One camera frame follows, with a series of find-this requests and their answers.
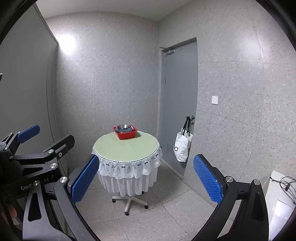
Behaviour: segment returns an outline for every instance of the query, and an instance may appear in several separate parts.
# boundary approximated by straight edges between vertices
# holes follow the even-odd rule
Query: round table
[[[95,142],[92,154],[99,158],[97,174],[104,188],[110,193],[120,193],[120,196],[112,197],[112,201],[128,200],[126,215],[131,200],[148,208],[147,203],[134,195],[147,192],[156,182],[162,152],[154,136],[137,131],[135,138],[119,140],[112,132]]]

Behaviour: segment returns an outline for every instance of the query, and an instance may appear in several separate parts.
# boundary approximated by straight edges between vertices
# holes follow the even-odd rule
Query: light switch
[[[218,104],[218,96],[212,96],[212,104]]]

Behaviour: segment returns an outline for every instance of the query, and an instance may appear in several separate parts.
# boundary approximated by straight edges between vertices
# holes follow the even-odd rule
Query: black bag handle
[[[186,130],[186,127],[187,127],[187,122],[188,122],[189,119],[190,119],[190,117],[187,116],[187,117],[186,117],[186,122],[185,122],[185,124],[184,124],[184,126],[183,126],[183,129],[182,129],[182,131],[183,131],[183,134],[182,134],[182,135],[185,134],[185,130]]]
[[[188,121],[188,128],[187,128],[187,134],[189,133],[188,137],[190,136],[190,117]]]

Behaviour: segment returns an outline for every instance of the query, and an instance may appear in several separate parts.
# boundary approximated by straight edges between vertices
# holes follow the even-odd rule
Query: gray door
[[[161,146],[163,159],[184,175],[187,162],[177,161],[173,147],[186,116],[195,116],[197,102],[197,43],[175,49],[165,57]]]

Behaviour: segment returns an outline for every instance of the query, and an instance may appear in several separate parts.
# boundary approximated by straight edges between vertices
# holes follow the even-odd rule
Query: door vent
[[[168,143],[168,144],[167,144],[166,153],[168,153],[168,152],[173,152],[173,149],[174,149],[174,147],[173,147],[170,143]]]

